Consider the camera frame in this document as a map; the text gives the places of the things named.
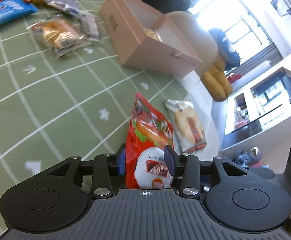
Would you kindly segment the red sauce snack packet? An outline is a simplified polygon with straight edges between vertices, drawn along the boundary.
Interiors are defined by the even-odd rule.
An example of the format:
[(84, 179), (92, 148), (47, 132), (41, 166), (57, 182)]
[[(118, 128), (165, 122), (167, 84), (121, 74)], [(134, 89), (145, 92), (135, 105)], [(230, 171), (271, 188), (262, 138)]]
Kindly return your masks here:
[(173, 147), (173, 127), (141, 93), (135, 95), (126, 138), (125, 181), (130, 189), (169, 189), (173, 177), (164, 147)]

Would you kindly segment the pink cardboard box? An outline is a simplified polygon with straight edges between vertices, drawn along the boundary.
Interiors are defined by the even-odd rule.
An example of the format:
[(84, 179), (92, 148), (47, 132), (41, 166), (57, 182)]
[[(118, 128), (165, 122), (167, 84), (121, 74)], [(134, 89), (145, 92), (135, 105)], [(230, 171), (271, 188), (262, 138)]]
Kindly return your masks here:
[(201, 63), (178, 27), (140, 0), (105, 0), (100, 14), (123, 67), (183, 78)]

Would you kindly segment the rice cracker snack packet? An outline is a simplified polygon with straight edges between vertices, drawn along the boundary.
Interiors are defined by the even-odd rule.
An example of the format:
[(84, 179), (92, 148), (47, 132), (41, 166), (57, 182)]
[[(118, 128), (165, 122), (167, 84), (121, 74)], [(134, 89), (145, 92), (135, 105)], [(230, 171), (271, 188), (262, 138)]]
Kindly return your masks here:
[(201, 120), (191, 101), (164, 102), (182, 153), (192, 153), (207, 145)]

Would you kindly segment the small clear grey snack packet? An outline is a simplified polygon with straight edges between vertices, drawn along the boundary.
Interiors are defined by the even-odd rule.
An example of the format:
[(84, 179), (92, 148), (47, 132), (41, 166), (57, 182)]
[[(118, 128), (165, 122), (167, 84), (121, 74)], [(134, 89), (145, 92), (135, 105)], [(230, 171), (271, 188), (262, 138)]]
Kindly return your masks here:
[(100, 41), (101, 35), (96, 15), (86, 11), (79, 11), (78, 21), (81, 31), (92, 41)]

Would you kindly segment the yellow plush cushion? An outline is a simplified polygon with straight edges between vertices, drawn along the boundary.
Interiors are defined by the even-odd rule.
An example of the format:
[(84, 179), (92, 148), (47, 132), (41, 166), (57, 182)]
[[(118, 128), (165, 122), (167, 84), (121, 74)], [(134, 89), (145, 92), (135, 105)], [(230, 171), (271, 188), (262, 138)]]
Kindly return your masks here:
[(202, 75), (201, 81), (214, 101), (225, 101), (232, 93), (233, 87), (224, 74), (225, 59), (218, 55), (214, 63)]

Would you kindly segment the clear bread packet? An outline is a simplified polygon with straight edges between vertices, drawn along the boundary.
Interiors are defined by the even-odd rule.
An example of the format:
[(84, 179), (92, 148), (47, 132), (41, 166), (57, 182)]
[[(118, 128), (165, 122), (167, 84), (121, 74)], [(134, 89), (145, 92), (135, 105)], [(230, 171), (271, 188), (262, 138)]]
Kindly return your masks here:
[(56, 15), (30, 25), (27, 30), (52, 50), (56, 57), (88, 46), (92, 41), (76, 26), (65, 19), (63, 15)]

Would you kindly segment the beige chair right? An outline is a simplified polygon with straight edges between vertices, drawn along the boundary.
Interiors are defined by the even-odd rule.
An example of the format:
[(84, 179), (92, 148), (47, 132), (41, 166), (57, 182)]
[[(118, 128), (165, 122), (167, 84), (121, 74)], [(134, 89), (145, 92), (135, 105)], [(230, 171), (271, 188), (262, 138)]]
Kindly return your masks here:
[(187, 12), (174, 11), (167, 13), (166, 16), (178, 27), (199, 56), (201, 63), (195, 71), (202, 78), (218, 55), (218, 46), (214, 38), (208, 31), (199, 26), (193, 15)]

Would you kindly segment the green checkered tablecloth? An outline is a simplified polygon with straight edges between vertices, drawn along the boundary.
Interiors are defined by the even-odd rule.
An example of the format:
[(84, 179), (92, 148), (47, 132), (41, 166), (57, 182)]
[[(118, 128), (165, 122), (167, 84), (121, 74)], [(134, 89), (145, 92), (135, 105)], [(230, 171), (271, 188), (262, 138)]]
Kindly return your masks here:
[(122, 67), (103, 25), (101, 41), (57, 57), (28, 31), (57, 13), (39, 7), (0, 27), (0, 197), (68, 157), (115, 152), (137, 92), (160, 112), (188, 94), (173, 76)]

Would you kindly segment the blue snack bag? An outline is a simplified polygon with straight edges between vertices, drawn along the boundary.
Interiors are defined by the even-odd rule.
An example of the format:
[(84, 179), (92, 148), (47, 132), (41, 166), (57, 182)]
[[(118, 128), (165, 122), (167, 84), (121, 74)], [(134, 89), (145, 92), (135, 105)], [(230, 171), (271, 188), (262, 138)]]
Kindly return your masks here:
[(36, 12), (37, 7), (24, 0), (3, 0), (0, 2), (0, 26)]

